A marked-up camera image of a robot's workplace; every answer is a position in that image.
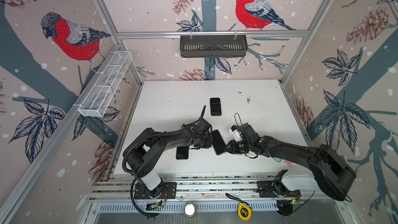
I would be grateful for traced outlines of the black phone diagonal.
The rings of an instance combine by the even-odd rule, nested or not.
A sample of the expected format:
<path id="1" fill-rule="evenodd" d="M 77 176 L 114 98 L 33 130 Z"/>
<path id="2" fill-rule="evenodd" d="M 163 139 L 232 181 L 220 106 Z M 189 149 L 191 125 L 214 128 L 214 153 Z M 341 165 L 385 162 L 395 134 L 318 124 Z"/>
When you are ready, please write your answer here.
<path id="1" fill-rule="evenodd" d="M 218 97 L 210 98 L 210 114 L 212 116 L 221 116 L 221 100 Z"/>

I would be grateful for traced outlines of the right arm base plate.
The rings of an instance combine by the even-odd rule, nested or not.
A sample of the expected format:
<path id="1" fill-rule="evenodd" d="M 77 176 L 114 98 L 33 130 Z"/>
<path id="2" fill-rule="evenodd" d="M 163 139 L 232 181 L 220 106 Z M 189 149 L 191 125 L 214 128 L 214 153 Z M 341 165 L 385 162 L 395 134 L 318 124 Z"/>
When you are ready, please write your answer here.
<path id="1" fill-rule="evenodd" d="M 301 198 L 299 190 L 290 191 L 281 182 L 258 181 L 257 187 L 261 198 Z"/>

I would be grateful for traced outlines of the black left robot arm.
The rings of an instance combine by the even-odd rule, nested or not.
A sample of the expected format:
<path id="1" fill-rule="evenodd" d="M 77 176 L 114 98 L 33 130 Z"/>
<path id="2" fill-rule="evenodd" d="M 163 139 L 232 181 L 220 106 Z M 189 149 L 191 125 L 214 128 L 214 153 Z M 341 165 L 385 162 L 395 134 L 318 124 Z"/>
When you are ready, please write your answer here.
<path id="1" fill-rule="evenodd" d="M 178 131 L 157 132 L 146 128 L 123 152 L 122 169 L 143 183 L 150 195 L 158 197 L 163 190 L 163 180 L 155 165 L 163 152 L 172 148 L 193 146 L 211 148 L 212 125 L 203 118 L 183 124 Z"/>

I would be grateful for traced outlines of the black phone horizontal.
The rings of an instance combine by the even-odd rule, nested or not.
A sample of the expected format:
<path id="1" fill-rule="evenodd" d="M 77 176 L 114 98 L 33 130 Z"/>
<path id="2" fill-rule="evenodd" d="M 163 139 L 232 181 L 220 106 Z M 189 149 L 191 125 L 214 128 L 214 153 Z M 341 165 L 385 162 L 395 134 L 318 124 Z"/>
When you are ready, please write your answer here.
<path id="1" fill-rule="evenodd" d="M 218 130 L 214 130 L 212 132 L 212 146 L 214 148 L 216 155 L 218 156 L 226 152 L 225 151 L 226 144 Z"/>

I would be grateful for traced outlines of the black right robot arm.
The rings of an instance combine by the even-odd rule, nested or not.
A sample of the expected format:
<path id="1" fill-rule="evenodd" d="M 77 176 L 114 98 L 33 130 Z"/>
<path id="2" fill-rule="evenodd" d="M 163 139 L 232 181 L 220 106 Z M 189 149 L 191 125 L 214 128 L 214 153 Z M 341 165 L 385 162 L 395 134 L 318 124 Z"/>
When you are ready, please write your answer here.
<path id="1" fill-rule="evenodd" d="M 282 142 L 271 136 L 259 136 L 249 124 L 231 127 L 237 137 L 224 150 L 231 154 L 255 153 L 257 156 L 280 158 L 309 169 L 320 190 L 328 197 L 344 201 L 356 179 L 355 171 L 328 145 L 307 147 Z"/>

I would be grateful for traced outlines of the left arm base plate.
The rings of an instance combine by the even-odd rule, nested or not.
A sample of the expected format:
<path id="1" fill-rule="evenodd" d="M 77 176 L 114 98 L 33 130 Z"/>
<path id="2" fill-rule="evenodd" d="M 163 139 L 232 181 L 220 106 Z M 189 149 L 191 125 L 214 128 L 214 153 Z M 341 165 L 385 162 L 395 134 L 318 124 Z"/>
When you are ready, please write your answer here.
<path id="1" fill-rule="evenodd" d="M 163 182 L 154 190 L 149 190 L 144 183 L 137 183 L 134 188 L 134 199 L 175 199 L 176 186 L 175 182 Z"/>

